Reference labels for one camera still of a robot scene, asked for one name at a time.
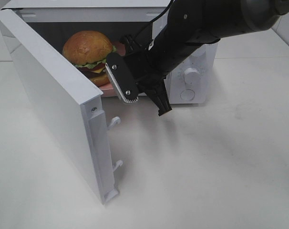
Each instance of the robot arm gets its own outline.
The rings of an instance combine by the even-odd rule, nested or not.
[[[119,98],[133,103],[146,93],[159,115],[171,110],[164,79],[203,44],[271,28],[289,12],[289,0],[175,0],[167,25],[151,46],[140,47],[124,36],[125,57],[107,56],[107,71]]]

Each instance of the white table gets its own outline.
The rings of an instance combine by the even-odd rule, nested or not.
[[[216,60],[206,104],[162,117],[143,97],[103,106],[124,161],[106,206],[0,63],[0,228],[289,229],[289,58]]]

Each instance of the microwave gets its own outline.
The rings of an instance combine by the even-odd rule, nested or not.
[[[107,131],[102,90],[62,55],[74,33],[95,30],[111,41],[136,33],[158,16],[168,0],[11,0],[0,11],[0,31],[33,108],[91,190],[104,204],[118,194]],[[167,14],[137,38],[153,39],[166,25]],[[205,101],[217,44],[203,45],[165,79],[171,104]]]

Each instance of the microwave door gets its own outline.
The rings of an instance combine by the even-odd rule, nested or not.
[[[101,90],[12,10],[0,11],[0,30],[37,115],[100,201],[108,201],[118,192]]]

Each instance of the black cable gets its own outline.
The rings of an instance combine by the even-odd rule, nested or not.
[[[171,7],[172,3],[174,2],[174,0],[170,0],[168,6],[164,9],[163,12],[161,12],[156,18],[153,18],[152,20],[150,20],[146,25],[144,25],[133,37],[132,43],[135,41],[136,37],[149,25],[153,24],[153,22],[155,22],[156,20],[160,19]]]

